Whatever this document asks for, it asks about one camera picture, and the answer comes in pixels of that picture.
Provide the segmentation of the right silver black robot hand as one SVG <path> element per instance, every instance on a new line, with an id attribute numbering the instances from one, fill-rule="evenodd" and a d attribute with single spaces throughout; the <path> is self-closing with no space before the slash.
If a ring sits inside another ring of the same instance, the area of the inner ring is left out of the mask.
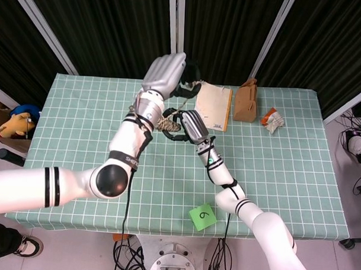
<path id="1" fill-rule="evenodd" d="M 170 117 L 172 123 L 180 124 L 185 131 L 184 134 L 172 135 L 169 130 L 163 130 L 164 136 L 174 142 L 186 142 L 198 145 L 209 138 L 209 132 L 196 110 L 180 110 L 168 108 L 163 112 L 164 118 Z"/>

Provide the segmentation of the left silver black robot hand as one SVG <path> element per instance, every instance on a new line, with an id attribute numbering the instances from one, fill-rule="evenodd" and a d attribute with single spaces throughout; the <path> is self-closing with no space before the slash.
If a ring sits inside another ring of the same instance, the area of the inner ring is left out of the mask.
<path id="1" fill-rule="evenodd" d="M 186 59 L 184 52 L 156 58 L 141 83 L 143 91 L 155 91 L 164 100 L 194 98 L 202 84 L 197 62 Z"/>

